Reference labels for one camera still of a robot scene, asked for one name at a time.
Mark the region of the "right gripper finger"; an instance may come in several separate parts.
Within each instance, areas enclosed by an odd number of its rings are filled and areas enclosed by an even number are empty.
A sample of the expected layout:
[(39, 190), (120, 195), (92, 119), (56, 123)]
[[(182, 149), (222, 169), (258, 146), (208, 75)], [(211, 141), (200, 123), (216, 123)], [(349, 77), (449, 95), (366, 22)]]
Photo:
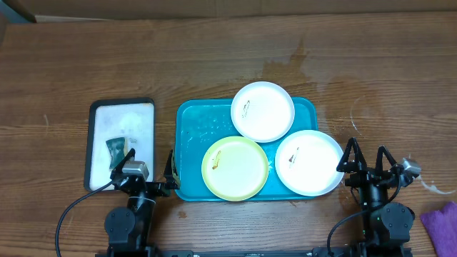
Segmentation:
[(383, 158), (386, 158), (391, 166), (394, 166), (396, 164), (396, 160), (390, 154), (388, 149), (385, 146), (379, 146), (378, 147), (378, 152), (377, 152), (377, 157), (376, 157), (376, 165), (375, 165), (375, 170), (376, 171), (382, 171), (383, 170)]
[(336, 167), (338, 172), (356, 173), (367, 168), (367, 163), (363, 157), (361, 148), (355, 137), (348, 140), (346, 149)]

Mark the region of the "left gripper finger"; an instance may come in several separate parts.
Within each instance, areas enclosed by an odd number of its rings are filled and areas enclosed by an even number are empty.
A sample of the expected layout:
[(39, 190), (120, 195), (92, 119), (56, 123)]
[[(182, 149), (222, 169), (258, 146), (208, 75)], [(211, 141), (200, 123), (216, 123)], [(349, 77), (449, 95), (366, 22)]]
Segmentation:
[(127, 161), (134, 160), (136, 151), (134, 148), (131, 148), (127, 153), (120, 152), (118, 150), (114, 151), (114, 155), (111, 157), (111, 175), (110, 179), (115, 179), (115, 177), (122, 172), (122, 168)]
[(179, 175), (176, 169), (173, 150), (170, 150), (167, 159), (166, 167), (164, 169), (164, 178), (166, 179), (165, 184), (168, 189), (179, 189)]

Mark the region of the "green and yellow sponge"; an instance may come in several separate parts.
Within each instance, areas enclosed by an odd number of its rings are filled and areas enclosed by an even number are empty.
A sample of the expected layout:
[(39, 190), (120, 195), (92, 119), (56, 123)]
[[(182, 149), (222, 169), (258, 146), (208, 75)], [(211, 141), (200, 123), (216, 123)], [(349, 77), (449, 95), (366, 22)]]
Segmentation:
[(126, 137), (111, 138), (106, 141), (110, 155), (109, 169), (113, 170), (129, 152), (128, 139)]

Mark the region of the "yellow-green round plate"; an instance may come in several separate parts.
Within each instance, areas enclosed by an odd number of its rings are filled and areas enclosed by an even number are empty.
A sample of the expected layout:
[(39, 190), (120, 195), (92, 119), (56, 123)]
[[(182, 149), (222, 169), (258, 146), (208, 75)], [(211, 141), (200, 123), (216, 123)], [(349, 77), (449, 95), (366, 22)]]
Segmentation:
[(265, 151), (243, 136), (228, 136), (213, 143), (201, 164), (207, 189), (226, 201), (252, 198), (266, 184), (268, 173)]

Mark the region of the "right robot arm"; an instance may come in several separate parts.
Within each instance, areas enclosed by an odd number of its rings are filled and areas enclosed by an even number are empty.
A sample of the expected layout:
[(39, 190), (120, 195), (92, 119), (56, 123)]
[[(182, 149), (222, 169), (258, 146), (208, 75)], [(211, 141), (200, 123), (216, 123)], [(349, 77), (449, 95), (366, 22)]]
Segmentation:
[[(411, 256), (403, 245), (410, 241), (415, 213), (394, 199), (402, 188), (411, 185), (421, 175), (421, 166), (410, 158), (396, 161), (385, 146), (377, 151), (376, 165), (367, 166), (356, 138), (350, 138), (336, 170), (347, 173), (344, 185), (358, 191), (356, 199), (361, 210), (339, 221), (328, 235), (329, 256)], [(364, 239), (350, 246), (333, 250), (331, 237), (345, 222), (360, 217)]]

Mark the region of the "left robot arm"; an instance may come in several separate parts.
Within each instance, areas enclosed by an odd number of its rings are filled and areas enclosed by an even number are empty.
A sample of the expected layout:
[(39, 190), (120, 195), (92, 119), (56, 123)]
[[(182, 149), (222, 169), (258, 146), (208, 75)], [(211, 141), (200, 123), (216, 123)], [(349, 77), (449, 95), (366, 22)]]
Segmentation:
[(169, 197), (180, 188), (174, 152), (164, 169), (164, 182), (148, 182), (149, 174), (143, 161), (136, 161), (131, 149), (111, 171), (116, 190), (129, 195), (126, 207), (115, 208), (106, 216), (104, 228), (109, 237), (107, 256), (163, 256), (158, 246), (149, 243), (149, 232), (156, 198)]

